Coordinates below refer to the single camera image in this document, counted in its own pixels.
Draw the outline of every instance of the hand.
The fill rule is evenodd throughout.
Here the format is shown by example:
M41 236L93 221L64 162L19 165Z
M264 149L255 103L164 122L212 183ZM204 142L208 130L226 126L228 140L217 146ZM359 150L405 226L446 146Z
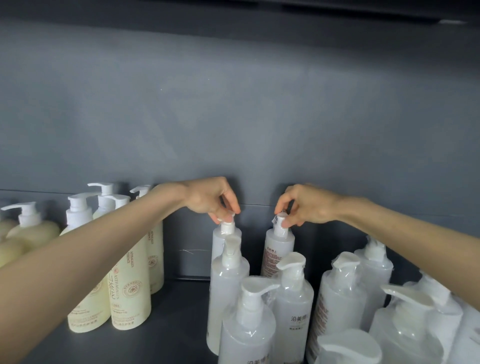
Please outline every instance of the hand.
M179 183L187 187L186 207L200 214L208 213L216 224L219 224L220 220L232 221L229 210L236 214L240 213L237 197L225 177L212 177ZM227 208L222 206L220 198Z
M323 190L309 184L295 184L287 187L280 196L275 207L275 213L288 208L293 203L290 215L283 221L282 227L301 226L304 222L324 223L335 220L336 206L344 196Z

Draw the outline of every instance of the round logo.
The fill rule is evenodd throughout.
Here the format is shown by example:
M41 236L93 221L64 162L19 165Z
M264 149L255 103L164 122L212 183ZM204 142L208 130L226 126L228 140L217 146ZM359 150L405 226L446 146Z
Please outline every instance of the round logo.
M150 268L155 267L157 261L158 261L158 256L156 256L156 255L151 255L151 256L149 256L149 257L148 257L148 266L149 266Z
M101 288L102 288L102 281L100 281L100 283L97 284L97 285L95 286L95 288L93 288L93 289L90 291L89 296L95 296L95 295L100 291Z
M142 283L139 280L134 280L133 282L125 284L123 287L123 295L127 298L132 298L140 292L142 288Z

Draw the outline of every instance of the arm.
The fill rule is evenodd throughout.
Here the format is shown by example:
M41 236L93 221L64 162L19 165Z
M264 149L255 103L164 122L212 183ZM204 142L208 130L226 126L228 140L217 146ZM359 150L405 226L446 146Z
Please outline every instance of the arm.
M0 363L16 363L58 326L155 224L181 207L231 220L240 213L223 177L157 186L0 269Z
M295 200L283 226L345 222L383 242L480 310L480 239L310 185L290 186L275 213Z

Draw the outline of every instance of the bottle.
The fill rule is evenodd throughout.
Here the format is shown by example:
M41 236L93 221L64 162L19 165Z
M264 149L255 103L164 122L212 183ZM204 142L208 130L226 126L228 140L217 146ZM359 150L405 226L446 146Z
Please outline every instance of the bottle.
M444 349L442 363L446 363L462 320L463 310L452 298L447 287L424 272L421 273L423 276L418 283L407 282L404 286L424 292L433 299L435 309L427 315L427 329L442 343Z
M0 267L13 262L28 252L25 240L18 238L0 238Z
M265 277L246 277L236 307L225 311L222 320L218 364L268 363L275 334L275 317L262 295L277 289Z
M2 218L0 213L0 242L5 238L10 230L18 225L18 222L11 218Z
M368 332L373 315L385 304L386 294L380 286L390 282L393 263L386 256L385 245L371 236L367 236L367 240L365 248L356 250L355 255L360 258L360 283L367 290L360 328Z
M149 190L150 185L145 184L143 186L137 186L131 193L139 192L137 198L144 196ZM162 287L165 281L163 271L163 222L156 224L147 233L147 255L148 255L148 268L150 274L150 294L157 293Z
M2 210L20 207L22 213L18 215L20 224L11 229L6 238L22 239L28 250L39 248L60 234L57 224L51 221L42 221L40 213L35 208L35 202L24 202L22 204L14 204L4 206Z
M448 358L449 364L478 364L480 358L480 312L455 297L463 318Z
M262 260L262 272L264 277L271 277L278 272L277 263L288 253L293 252L295 236L290 229L282 228L282 222L287 217L286 212L277 214L273 222L273 228L267 231L265 236L265 250Z
M356 328L319 336L317 343L322 350L315 364L379 364L382 361L382 350L375 339Z
M272 364L302 363L305 356L313 304L313 288L303 275L305 262L302 254L292 252L276 265L280 287L272 307L276 321Z
M332 270L322 275L315 313L307 342L306 357L313 364L319 353L317 338L360 328L367 292L358 283L360 258L342 252L333 261Z
M98 196L100 192L87 192L69 196L70 208L67 210L67 227L60 235L66 234L93 220L92 209L86 199ZM95 288L67 316L71 331L81 333L95 330L110 318L108 300L108 282L103 278Z
M250 264L241 256L240 237L228 235L221 256L212 262L210 300L208 303L207 345L218 355L220 331L225 309L234 305L240 293L242 279L248 277Z
M115 200L115 208L130 202L128 196L105 196ZM141 325L150 316L150 278L145 237L111 269L108 274L112 324L118 330L129 330Z
M87 186L100 186L102 188L102 193L98 195L98 209L93 213L94 220L115 210L115 201L104 197L113 194L113 183L94 182L87 183Z
M212 261L222 255L223 245L225 243L225 238L228 235L236 235L241 239L241 230L235 227L235 213L230 211L232 214L232 222L226 222L220 220L220 225L213 230L213 242L212 242Z
M427 330L427 314L434 308L426 293L393 284L383 291L396 301L373 317L370 335L379 343L385 364L440 364L442 344Z

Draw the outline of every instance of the forearm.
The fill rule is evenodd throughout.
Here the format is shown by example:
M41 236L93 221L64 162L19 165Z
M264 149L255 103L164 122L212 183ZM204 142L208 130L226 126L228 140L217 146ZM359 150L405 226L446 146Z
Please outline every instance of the forearm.
M156 223L183 206L185 187L146 196L0 269L0 362L14 363L53 330Z
M361 198L339 201L336 218L383 242L480 310L480 239Z

